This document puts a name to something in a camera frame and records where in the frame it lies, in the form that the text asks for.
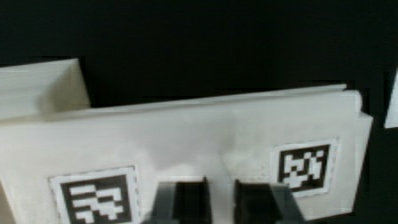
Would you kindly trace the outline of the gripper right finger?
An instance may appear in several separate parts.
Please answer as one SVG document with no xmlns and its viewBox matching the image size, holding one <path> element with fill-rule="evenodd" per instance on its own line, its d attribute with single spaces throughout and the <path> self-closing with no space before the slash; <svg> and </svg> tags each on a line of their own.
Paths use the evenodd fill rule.
<svg viewBox="0 0 398 224">
<path fill-rule="evenodd" d="M 234 181 L 234 224 L 305 224 L 284 184 Z"/>
</svg>

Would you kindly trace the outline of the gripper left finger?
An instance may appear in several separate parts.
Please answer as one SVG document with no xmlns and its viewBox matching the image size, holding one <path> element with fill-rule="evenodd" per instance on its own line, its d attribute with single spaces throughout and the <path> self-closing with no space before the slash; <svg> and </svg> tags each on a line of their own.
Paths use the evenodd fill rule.
<svg viewBox="0 0 398 224">
<path fill-rule="evenodd" d="M 211 224 L 206 178 L 158 184 L 152 209 L 140 224 Z"/>
</svg>

